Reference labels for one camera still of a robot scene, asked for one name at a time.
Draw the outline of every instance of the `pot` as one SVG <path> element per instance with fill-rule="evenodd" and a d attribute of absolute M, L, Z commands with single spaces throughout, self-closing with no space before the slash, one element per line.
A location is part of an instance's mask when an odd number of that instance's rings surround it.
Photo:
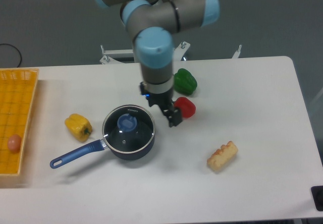
<path fill-rule="evenodd" d="M 103 138 L 90 142 L 50 162 L 57 169 L 88 153 L 110 149 L 124 160 L 136 160 L 151 150 L 155 140 L 152 115 L 137 105 L 123 105 L 109 113 L 102 126 Z"/>

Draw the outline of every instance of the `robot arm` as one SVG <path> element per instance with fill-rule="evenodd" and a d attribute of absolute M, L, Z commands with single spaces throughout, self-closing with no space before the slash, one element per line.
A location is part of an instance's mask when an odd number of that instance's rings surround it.
<path fill-rule="evenodd" d="M 141 94 L 146 96 L 149 106 L 159 106 L 170 127 L 177 126 L 182 116 L 172 101 L 174 45 L 171 33 L 215 22 L 219 17 L 219 1 L 170 0 L 154 6 L 152 4 L 158 0 L 101 1 L 106 5 L 128 2 L 120 14 L 132 40 L 135 61 L 141 65 Z"/>

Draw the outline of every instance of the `bread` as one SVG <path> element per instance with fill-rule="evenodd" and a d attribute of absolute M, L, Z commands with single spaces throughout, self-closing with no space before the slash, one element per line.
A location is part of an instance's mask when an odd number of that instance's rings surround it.
<path fill-rule="evenodd" d="M 227 145 L 222 145 L 221 149 L 216 150 L 215 153 L 207 160 L 207 165 L 214 171 L 220 170 L 231 158 L 238 152 L 238 148 L 232 141 Z"/>

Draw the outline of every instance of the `brown egg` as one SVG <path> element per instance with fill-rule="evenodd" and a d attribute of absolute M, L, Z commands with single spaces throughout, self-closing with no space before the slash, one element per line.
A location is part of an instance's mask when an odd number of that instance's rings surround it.
<path fill-rule="evenodd" d="M 21 147 L 21 137 L 17 134 L 12 135 L 8 139 L 8 149 L 10 150 L 10 152 L 16 153 L 20 151 L 20 147 Z"/>

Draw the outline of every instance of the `yellow bell pepper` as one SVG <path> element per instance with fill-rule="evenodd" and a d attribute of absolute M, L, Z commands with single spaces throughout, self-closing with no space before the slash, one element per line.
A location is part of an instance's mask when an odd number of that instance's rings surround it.
<path fill-rule="evenodd" d="M 89 120 L 79 114 L 71 114 L 70 117 L 66 118 L 65 125 L 80 142 L 85 142 L 92 132 Z"/>

